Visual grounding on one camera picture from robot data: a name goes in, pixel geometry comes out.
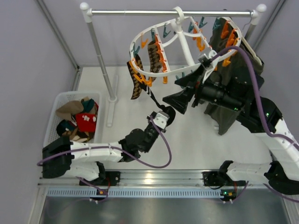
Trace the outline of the white oval clip hanger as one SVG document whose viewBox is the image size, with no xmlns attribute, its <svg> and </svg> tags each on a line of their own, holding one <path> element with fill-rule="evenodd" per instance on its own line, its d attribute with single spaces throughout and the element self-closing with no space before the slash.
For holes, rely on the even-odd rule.
<svg viewBox="0 0 299 224">
<path fill-rule="evenodd" d="M 166 84 L 168 82 L 169 76 L 176 75 L 180 72 L 192 71 L 201 65 L 200 62 L 196 63 L 194 61 L 191 55 L 190 47 L 187 43 L 187 37 L 191 37 L 194 41 L 196 41 L 196 46 L 199 49 L 199 53 L 206 49 L 213 49 L 212 45 L 208 43 L 206 37 L 203 35 L 201 26 L 196 21 L 191 16 L 186 16 L 185 12 L 183 12 L 180 7 L 175 7 L 174 10 L 178 14 L 177 18 L 153 25 L 143 30 L 133 39 L 129 48 L 132 66 L 134 67 L 135 72 L 139 73 L 141 76 L 139 78 L 137 75 L 135 75 L 136 79 L 142 84 L 148 85 L 149 87 L 151 87 L 154 80 L 159 77 L 163 78 L 163 83 Z M 165 28 L 168 25 L 172 27 L 175 34 L 170 40 L 163 42 L 161 39 L 166 38 L 168 33 L 164 32 L 163 35 L 160 35 L 158 28 Z M 171 70 L 165 48 L 173 44 L 176 40 L 179 40 L 180 42 L 187 66 L 180 69 Z M 144 47 L 148 47 L 148 44 L 151 41 L 154 41 L 154 43 L 157 45 L 157 53 L 160 55 L 162 68 L 159 73 L 144 71 L 141 59 L 138 55 L 139 50 L 143 49 Z"/>
</svg>

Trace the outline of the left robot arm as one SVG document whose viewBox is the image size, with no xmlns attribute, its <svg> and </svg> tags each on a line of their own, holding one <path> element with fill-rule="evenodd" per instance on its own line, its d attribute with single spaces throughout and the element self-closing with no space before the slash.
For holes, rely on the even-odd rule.
<svg viewBox="0 0 299 224">
<path fill-rule="evenodd" d="M 154 143 L 175 119 L 176 112 L 171 106 L 164 107 L 159 112 L 152 112 L 147 117 L 145 129 L 134 129 L 124 139 L 112 143 L 88 143 L 73 141 L 68 136 L 62 136 L 45 146 L 42 150 L 42 160 L 37 163 L 42 167 L 45 179 L 61 176 L 78 177 L 88 182 L 103 180 L 106 177 L 103 162 L 115 163 L 140 160 L 141 153 L 148 153 Z"/>
</svg>

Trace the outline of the black sock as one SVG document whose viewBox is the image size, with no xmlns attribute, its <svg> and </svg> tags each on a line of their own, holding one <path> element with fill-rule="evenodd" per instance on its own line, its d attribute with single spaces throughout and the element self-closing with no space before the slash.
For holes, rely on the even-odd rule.
<svg viewBox="0 0 299 224">
<path fill-rule="evenodd" d="M 155 102 L 155 104 L 157 105 L 157 107 L 159 109 L 161 109 L 163 112 L 169 113 L 170 111 L 172 111 L 172 112 L 174 111 L 174 109 L 171 106 L 165 106 L 165 105 L 160 104 L 157 101 L 154 93 L 152 92 L 152 90 L 150 89 L 150 87 L 148 85 L 144 84 L 142 88 L 149 95 L 149 97 Z"/>
</svg>

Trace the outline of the brown striped sock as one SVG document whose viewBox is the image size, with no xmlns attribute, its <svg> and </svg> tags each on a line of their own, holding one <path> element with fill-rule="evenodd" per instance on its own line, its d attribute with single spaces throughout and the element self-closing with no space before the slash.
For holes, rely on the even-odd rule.
<svg viewBox="0 0 299 224">
<path fill-rule="evenodd" d="M 84 110 L 84 107 L 80 101 L 74 100 L 69 101 L 60 108 L 58 108 L 55 113 L 56 115 L 64 120 L 75 121 L 74 116 L 78 113 L 81 113 Z"/>
</svg>

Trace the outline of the red sock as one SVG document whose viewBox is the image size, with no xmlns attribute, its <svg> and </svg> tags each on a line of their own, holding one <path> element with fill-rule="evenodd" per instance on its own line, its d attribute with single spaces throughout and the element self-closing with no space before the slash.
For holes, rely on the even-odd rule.
<svg viewBox="0 0 299 224">
<path fill-rule="evenodd" d="M 81 132 L 95 132 L 97 115 L 90 113 L 78 113 L 75 115 L 76 123 Z"/>
</svg>

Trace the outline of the teal sock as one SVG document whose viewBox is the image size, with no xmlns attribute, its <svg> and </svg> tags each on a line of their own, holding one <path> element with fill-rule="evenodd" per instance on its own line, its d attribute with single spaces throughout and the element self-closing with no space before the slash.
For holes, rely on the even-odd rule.
<svg viewBox="0 0 299 224">
<path fill-rule="evenodd" d="M 88 99 L 88 100 L 82 99 L 81 104 L 83 106 L 82 113 L 95 114 L 96 107 L 93 99 Z"/>
</svg>

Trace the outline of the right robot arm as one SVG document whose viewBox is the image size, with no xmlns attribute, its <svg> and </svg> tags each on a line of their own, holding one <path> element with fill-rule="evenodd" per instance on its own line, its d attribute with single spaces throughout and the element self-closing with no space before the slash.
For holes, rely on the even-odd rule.
<svg viewBox="0 0 299 224">
<path fill-rule="evenodd" d="M 273 101 L 259 95 L 264 79 L 254 73 L 236 76 L 228 85 L 221 78 L 204 81 L 195 71 L 180 78 L 180 92 L 163 98 L 181 114 L 188 105 L 205 101 L 237 114 L 236 120 L 267 146 L 272 160 L 262 164 L 223 162 L 217 172 L 221 185 L 233 182 L 259 182 L 273 190 L 296 195 L 299 192 L 299 145 L 289 133 L 281 111 Z"/>
</svg>

